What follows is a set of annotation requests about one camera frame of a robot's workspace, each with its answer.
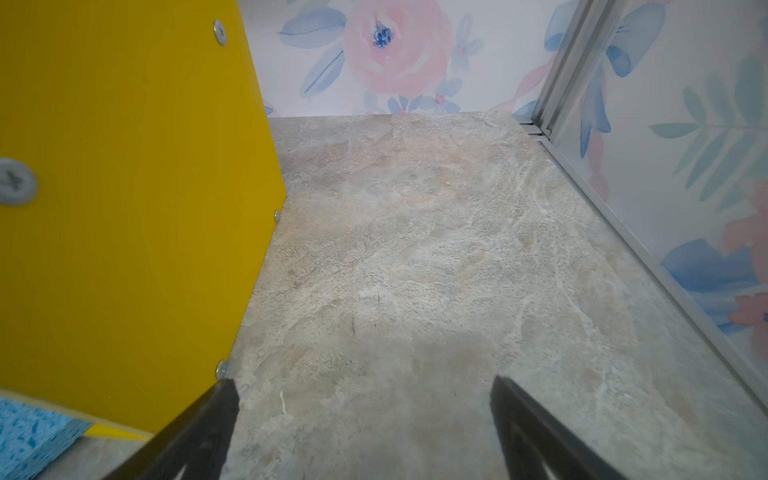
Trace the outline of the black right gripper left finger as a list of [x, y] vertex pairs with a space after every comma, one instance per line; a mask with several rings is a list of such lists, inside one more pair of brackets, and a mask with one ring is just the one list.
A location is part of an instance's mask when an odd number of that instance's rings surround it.
[[219, 380], [106, 478], [218, 479], [238, 413], [235, 382]]

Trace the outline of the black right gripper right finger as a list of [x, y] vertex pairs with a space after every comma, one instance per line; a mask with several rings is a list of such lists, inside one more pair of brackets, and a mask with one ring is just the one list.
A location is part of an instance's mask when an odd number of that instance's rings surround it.
[[624, 477], [513, 380], [494, 378], [490, 408], [511, 479]]

